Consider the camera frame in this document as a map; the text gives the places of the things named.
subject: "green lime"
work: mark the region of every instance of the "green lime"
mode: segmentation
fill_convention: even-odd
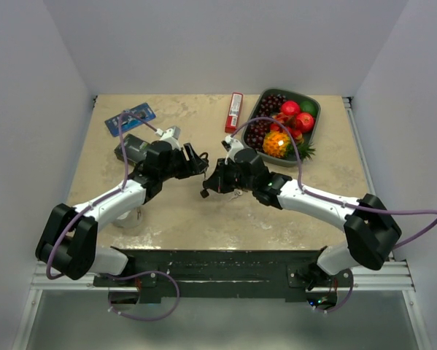
[[[316,116],[316,109],[312,102],[304,101],[300,105],[301,112],[309,113],[312,117]]]

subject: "white wall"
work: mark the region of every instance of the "white wall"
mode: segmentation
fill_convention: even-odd
[[[0,349],[14,341],[51,208],[68,190],[88,89],[40,0],[0,0]]]
[[[351,96],[407,0],[45,0],[97,93]]]
[[[378,195],[390,208],[437,208],[437,0],[409,1],[354,105]],[[405,237],[428,220],[398,218]],[[397,255],[437,349],[437,228]]]

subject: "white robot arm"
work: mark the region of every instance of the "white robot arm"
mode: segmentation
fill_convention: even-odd
[[[367,194],[364,198],[344,197],[306,185],[300,187],[298,181],[289,176],[271,173],[257,152],[245,149],[240,141],[227,136],[223,145],[228,154],[226,158],[217,161],[214,173],[204,181],[202,197],[208,196],[207,190],[217,193],[229,193],[235,189],[249,190],[266,206],[310,215],[346,234],[346,242],[322,249],[317,261],[308,267],[310,271],[301,271],[301,274],[314,275],[315,272],[334,276],[358,265],[372,270],[382,267],[401,236],[400,228],[390,215],[366,213],[352,208],[366,206],[385,209],[376,196]],[[342,204],[324,201],[306,191]]]
[[[203,174],[209,165],[208,159],[199,157],[190,144],[181,147],[177,127],[158,132],[160,140],[150,145],[145,161],[136,165],[125,183],[86,203],[74,207],[62,203],[53,209],[36,248],[37,259],[47,263],[55,249],[52,266],[71,279],[79,279],[87,272],[112,275],[123,272],[128,257],[116,249],[97,246],[97,233],[122,214],[150,201],[166,180]],[[80,218],[70,228],[73,237],[65,237],[57,245],[64,229],[77,215]]]

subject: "blue card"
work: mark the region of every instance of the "blue card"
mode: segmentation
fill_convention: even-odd
[[[149,122],[152,119],[155,119],[155,113],[153,113],[153,110],[150,108],[150,106],[147,103],[140,104],[134,108],[131,108],[130,111],[134,113],[135,115],[138,115],[141,120],[145,122]],[[108,120],[105,120],[105,124],[108,127],[109,132],[113,136],[119,136],[119,128],[117,121],[119,120],[119,114],[109,118]],[[126,116],[123,118],[123,126],[121,129],[123,130],[123,133],[126,131],[129,131],[130,129],[135,128],[136,126],[142,125],[143,123],[131,116]]]

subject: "tabletop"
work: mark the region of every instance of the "tabletop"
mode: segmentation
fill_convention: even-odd
[[[339,195],[363,197],[367,189],[363,168],[341,96],[311,96],[321,107],[314,134],[316,154],[303,164],[303,183]],[[218,158],[225,157],[221,141],[230,95],[99,95],[71,186],[68,204],[86,202],[118,185],[123,163],[113,152],[104,121],[143,102],[156,114],[155,127],[181,129],[179,142],[191,143],[200,154],[209,153],[211,174]],[[258,95],[245,95],[239,122],[250,116]],[[130,130],[145,141],[158,137],[146,126]],[[297,177],[297,168],[267,164],[271,171]],[[210,192],[200,196],[203,176],[170,179],[162,191],[142,207],[142,223],[134,228],[107,225],[98,244],[121,249],[319,249],[345,239],[336,228],[294,211],[264,206],[244,193]]]

